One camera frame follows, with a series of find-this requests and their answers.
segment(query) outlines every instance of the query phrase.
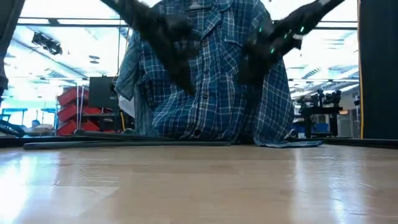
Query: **ceiling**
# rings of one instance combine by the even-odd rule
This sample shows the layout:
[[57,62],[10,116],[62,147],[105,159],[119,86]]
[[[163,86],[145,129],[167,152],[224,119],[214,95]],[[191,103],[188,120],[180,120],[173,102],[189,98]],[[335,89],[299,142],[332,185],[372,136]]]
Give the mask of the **ceiling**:
[[[157,1],[145,2],[154,5]],[[308,2],[264,0],[273,19]],[[302,50],[284,57],[293,97],[318,88],[358,84],[356,4],[356,0],[346,0],[304,38]],[[35,32],[60,42],[63,54],[51,55],[33,44]],[[131,31],[125,23],[99,0],[26,0],[5,58],[10,80],[5,95],[55,99],[63,86],[87,82],[88,77],[113,76],[124,57],[128,35]]]

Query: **blue plaid shirt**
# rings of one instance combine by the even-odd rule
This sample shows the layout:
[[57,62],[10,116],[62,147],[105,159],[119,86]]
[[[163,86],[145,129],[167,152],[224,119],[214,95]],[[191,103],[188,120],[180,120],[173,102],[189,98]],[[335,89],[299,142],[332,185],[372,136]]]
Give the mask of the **blue plaid shirt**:
[[271,19],[260,0],[163,0],[162,14],[184,12],[201,34],[200,54],[190,61],[195,96],[170,82],[167,71],[139,33],[131,38],[116,91],[134,97],[136,131],[179,139],[249,140],[258,146],[281,144],[292,127],[294,108],[283,61],[266,75],[262,89],[237,82],[238,63],[248,34]]

